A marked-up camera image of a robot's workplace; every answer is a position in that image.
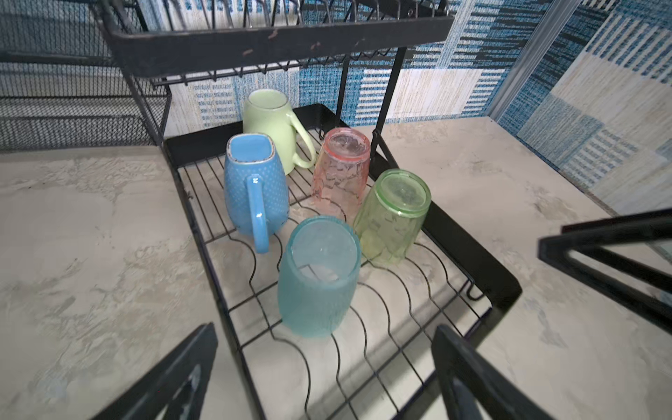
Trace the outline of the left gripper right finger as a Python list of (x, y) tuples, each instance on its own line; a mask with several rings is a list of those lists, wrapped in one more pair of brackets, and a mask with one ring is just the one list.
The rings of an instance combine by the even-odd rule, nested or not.
[(432, 340), (439, 388), (448, 418), (549, 419), (551, 416), (500, 374), (447, 325)]

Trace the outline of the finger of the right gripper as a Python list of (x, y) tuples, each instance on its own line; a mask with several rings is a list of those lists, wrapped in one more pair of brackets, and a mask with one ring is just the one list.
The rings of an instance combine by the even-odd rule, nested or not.
[(641, 316), (668, 334), (671, 307), (570, 256), (572, 251), (621, 273), (671, 292), (671, 276), (634, 259), (623, 257), (608, 246), (655, 243), (671, 239), (671, 210), (593, 220), (566, 225), (557, 236), (539, 240), (538, 258), (596, 292)]

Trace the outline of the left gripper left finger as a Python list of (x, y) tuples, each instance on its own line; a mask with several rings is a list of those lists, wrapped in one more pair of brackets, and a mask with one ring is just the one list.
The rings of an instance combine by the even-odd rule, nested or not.
[(199, 325), (96, 419), (199, 419), (215, 362), (213, 323)]

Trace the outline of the translucent teal plastic cup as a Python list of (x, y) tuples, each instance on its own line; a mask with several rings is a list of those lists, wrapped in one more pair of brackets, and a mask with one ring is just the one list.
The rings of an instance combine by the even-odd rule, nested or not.
[(323, 338), (341, 324), (360, 275), (362, 250), (353, 229), (333, 216), (299, 223), (287, 244), (278, 279), (278, 306), (286, 327)]

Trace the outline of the clear green plastic cup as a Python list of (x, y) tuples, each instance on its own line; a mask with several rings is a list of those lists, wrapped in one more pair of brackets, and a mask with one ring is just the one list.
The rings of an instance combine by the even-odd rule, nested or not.
[(418, 175), (403, 169), (384, 171), (353, 223), (364, 257), (379, 267), (402, 262), (431, 204), (430, 188)]

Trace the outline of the blue speckled ceramic mug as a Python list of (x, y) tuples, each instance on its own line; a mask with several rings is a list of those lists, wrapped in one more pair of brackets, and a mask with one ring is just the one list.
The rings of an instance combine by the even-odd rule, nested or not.
[(234, 226), (267, 253), (270, 239), (289, 218), (289, 188), (276, 147), (268, 136), (251, 133), (229, 139), (224, 164), (225, 203)]

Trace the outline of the clear pink plastic cup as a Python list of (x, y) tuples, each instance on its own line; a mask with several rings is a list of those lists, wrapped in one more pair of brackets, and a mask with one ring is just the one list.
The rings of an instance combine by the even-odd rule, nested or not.
[(353, 221), (369, 177), (369, 139), (347, 127), (327, 132), (313, 175), (313, 196), (322, 207), (340, 206)]

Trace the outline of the light green ceramic mug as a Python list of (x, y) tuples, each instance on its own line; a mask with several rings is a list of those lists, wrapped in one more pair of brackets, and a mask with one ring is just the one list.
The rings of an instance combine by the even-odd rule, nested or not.
[[(317, 160), (318, 153), (312, 137), (283, 92), (257, 89), (250, 93), (243, 104), (243, 132), (264, 134), (271, 138), (285, 175), (296, 167), (310, 169)], [(306, 144), (308, 159), (302, 159), (297, 152), (297, 136), (301, 136)]]

